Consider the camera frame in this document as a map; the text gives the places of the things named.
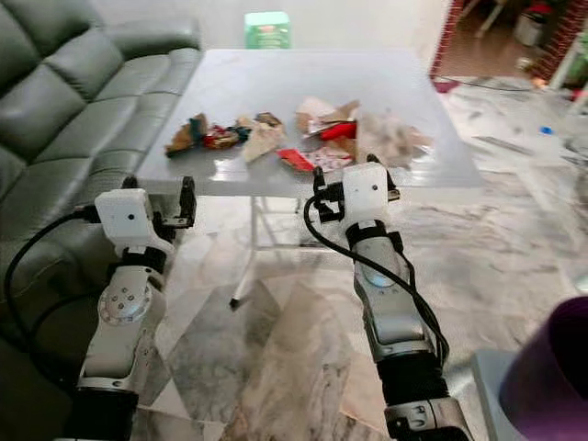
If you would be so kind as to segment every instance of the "purple bin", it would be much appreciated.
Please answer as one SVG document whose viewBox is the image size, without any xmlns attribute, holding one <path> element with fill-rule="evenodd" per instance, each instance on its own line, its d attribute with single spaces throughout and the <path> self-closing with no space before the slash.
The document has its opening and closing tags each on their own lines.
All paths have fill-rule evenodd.
<svg viewBox="0 0 588 441">
<path fill-rule="evenodd" d="M 500 404 L 530 440 L 588 440 L 588 297 L 551 313 L 504 377 Z"/>
</svg>

